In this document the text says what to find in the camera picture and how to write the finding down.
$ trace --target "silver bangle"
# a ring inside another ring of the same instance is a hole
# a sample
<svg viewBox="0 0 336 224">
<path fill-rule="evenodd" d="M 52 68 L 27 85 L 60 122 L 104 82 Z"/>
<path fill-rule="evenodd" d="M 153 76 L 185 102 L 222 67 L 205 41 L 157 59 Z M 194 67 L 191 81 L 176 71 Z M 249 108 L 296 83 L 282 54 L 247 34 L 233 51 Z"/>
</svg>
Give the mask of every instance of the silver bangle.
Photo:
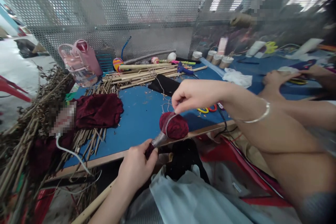
<svg viewBox="0 0 336 224">
<path fill-rule="evenodd" d="M 268 114 L 270 113 L 270 103 L 268 101 L 266 101 L 265 99 L 263 99 L 265 102 L 266 102 L 266 111 L 265 113 L 259 117 L 258 119 L 255 119 L 255 120 L 252 120 L 252 121 L 243 121 L 243 120 L 240 120 L 238 119 L 239 121 L 242 121 L 243 123 L 256 123 L 256 122 L 259 122 L 261 121 L 262 119 L 264 119 L 266 116 L 268 116 Z"/>
</svg>

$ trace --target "blue table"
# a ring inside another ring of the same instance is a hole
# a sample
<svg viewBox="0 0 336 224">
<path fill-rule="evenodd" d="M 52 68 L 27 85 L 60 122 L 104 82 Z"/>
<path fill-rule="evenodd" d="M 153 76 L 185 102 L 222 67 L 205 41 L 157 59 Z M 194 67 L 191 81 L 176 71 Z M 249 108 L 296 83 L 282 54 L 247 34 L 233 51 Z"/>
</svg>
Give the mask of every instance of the blue table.
<svg viewBox="0 0 336 224">
<path fill-rule="evenodd" d="M 262 76 L 269 71 L 278 69 L 281 66 L 288 66 L 299 61 L 289 60 L 281 57 L 270 58 L 247 58 L 247 62 L 258 62 L 259 65 L 242 64 L 237 61 L 244 56 L 239 56 L 232 63 L 232 68 L 242 72 L 245 75 L 253 75 L 253 83 L 249 88 L 255 94 L 258 94 L 263 89 Z M 194 68 L 201 67 L 203 64 L 198 64 Z M 210 68 L 198 71 L 197 76 L 200 79 L 221 80 L 221 77 Z M 176 81 L 181 82 L 183 79 L 193 79 L 193 77 L 183 75 L 176 78 Z M 293 84 L 285 84 L 281 87 L 281 93 L 286 99 L 301 100 L 317 94 L 320 85 L 317 82 L 309 81 L 307 85 L 298 86 Z M 80 88 L 75 98 L 84 95 L 85 89 Z M 121 115 L 121 120 L 117 128 L 107 129 L 106 142 L 101 142 L 97 155 L 92 155 L 87 162 L 88 167 L 94 167 L 124 156 L 125 151 L 131 146 L 138 145 L 148 138 L 154 138 L 160 131 L 159 118 L 162 114 L 162 105 L 167 103 L 163 99 L 163 95 L 149 89 L 146 86 L 135 86 L 121 90 L 119 97 L 124 105 L 124 113 Z M 168 105 L 164 105 L 164 111 L 167 111 Z M 230 120 L 226 112 L 223 112 L 227 121 Z M 218 112 L 208 113 L 205 116 L 197 110 L 188 111 L 182 114 L 188 121 L 189 137 L 203 134 L 205 132 L 223 127 L 223 119 Z M 83 153 L 88 143 L 85 144 L 80 153 Z M 71 174 L 74 172 L 78 164 L 76 158 L 69 159 L 64 170 L 60 172 L 60 176 Z"/>
</svg>

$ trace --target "blue tabletop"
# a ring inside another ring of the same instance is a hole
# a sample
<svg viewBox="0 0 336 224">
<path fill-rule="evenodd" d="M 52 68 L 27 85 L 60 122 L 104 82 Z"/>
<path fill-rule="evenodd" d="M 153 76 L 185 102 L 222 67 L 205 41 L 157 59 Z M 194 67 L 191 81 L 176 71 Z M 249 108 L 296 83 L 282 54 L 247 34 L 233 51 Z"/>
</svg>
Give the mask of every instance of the blue tabletop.
<svg viewBox="0 0 336 224">
<path fill-rule="evenodd" d="M 252 86 L 249 90 L 258 94 L 263 89 L 262 76 L 269 71 L 278 69 L 281 66 L 293 65 L 299 61 L 289 60 L 281 57 L 270 58 L 247 58 L 246 62 L 258 62 L 259 65 L 242 64 L 237 61 L 244 56 L 237 57 L 232 63 L 231 68 L 242 72 L 245 75 L 253 75 Z M 203 64 L 198 64 L 194 68 L 201 67 Z M 221 77 L 210 68 L 196 72 L 200 79 L 221 80 Z M 181 82 L 183 79 L 193 79 L 193 77 L 183 75 L 175 80 Z M 300 100 L 313 96 L 319 91 L 320 85 L 317 82 L 309 81 L 307 85 L 298 86 L 286 83 L 281 87 L 280 92 L 286 99 Z M 75 97 L 78 99 L 84 95 L 85 88 L 80 88 Z M 90 160 L 97 159 L 103 156 L 111 155 L 129 149 L 131 146 L 138 145 L 148 138 L 154 138 L 160 132 L 159 119 L 162 114 L 162 105 L 167 103 L 163 99 L 161 93 L 155 92 L 146 86 L 135 86 L 119 92 L 119 98 L 124 105 L 124 113 L 121 115 L 119 126 L 116 128 L 107 129 L 105 142 L 101 142 L 97 151 L 97 155 L 92 155 Z M 167 112 L 168 105 L 163 105 L 164 111 Z M 223 112 L 226 120 L 230 120 L 227 113 Z M 187 120 L 189 131 L 202 129 L 222 123 L 218 112 L 210 112 L 204 116 L 197 110 L 188 111 L 182 114 Z M 82 146 L 80 153 L 83 153 L 88 143 Z M 65 167 L 78 164 L 78 160 L 70 158 L 64 165 Z"/>
</svg>

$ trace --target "pink water bottle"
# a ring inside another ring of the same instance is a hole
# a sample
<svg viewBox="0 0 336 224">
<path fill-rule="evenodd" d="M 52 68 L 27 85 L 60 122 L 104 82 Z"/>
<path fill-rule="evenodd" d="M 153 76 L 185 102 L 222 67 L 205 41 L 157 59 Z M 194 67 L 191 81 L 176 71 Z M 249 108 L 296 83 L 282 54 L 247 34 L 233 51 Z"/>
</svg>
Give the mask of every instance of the pink water bottle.
<svg viewBox="0 0 336 224">
<path fill-rule="evenodd" d="M 92 47 L 85 40 L 77 40 L 74 43 L 74 47 L 76 47 L 82 53 L 83 60 L 87 66 L 94 71 L 97 76 L 103 74 L 102 69 L 99 66 L 98 60 L 96 58 L 96 54 Z"/>
<path fill-rule="evenodd" d="M 58 52 L 79 86 L 90 87 L 98 81 L 96 74 L 78 48 L 70 44 L 62 44 L 59 46 Z"/>
</svg>

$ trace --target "red chair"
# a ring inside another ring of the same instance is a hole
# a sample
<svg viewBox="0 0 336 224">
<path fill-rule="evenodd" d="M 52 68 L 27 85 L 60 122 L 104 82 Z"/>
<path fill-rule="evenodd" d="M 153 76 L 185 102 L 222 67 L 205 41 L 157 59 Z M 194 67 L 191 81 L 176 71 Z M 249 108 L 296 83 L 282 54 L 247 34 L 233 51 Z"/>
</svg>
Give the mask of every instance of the red chair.
<svg viewBox="0 0 336 224">
<path fill-rule="evenodd" d="M 24 93 L 28 93 L 24 91 L 22 88 L 20 88 L 19 86 L 17 86 L 15 83 L 7 80 L 6 78 L 0 75 L 0 91 L 6 92 L 10 95 L 14 95 L 17 98 L 20 98 L 26 102 L 31 102 L 31 99 L 29 97 L 25 96 L 24 94 L 19 92 L 17 89 L 19 89 L 20 91 Z"/>
</svg>

